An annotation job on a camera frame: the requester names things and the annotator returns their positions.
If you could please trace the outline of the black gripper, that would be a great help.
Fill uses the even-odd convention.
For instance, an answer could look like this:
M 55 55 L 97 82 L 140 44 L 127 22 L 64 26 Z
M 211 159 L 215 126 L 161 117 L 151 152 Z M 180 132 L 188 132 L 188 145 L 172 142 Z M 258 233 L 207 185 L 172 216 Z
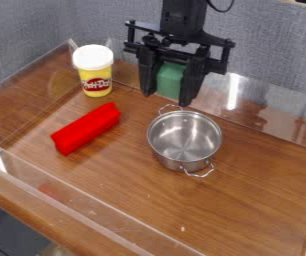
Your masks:
M 200 30 L 179 36 L 160 30 L 155 24 L 129 20 L 124 51 L 139 58 L 140 89 L 145 96 L 156 92 L 156 74 L 161 61 L 187 64 L 183 72 L 179 105 L 185 107 L 196 98 L 206 72 L 227 73 L 228 59 L 235 42 Z

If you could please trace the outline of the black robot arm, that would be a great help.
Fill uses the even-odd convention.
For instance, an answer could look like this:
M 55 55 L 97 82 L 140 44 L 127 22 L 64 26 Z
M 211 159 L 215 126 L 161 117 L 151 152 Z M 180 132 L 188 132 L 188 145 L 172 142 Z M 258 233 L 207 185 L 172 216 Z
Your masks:
M 165 62 L 183 64 L 179 105 L 188 106 L 197 97 L 206 76 L 227 73 L 230 51 L 235 42 L 204 31 L 207 7 L 226 13 L 211 0 L 163 0 L 160 25 L 131 19 L 125 22 L 128 38 L 124 51 L 136 55 L 140 90 L 145 96 L 157 91 L 157 73 Z

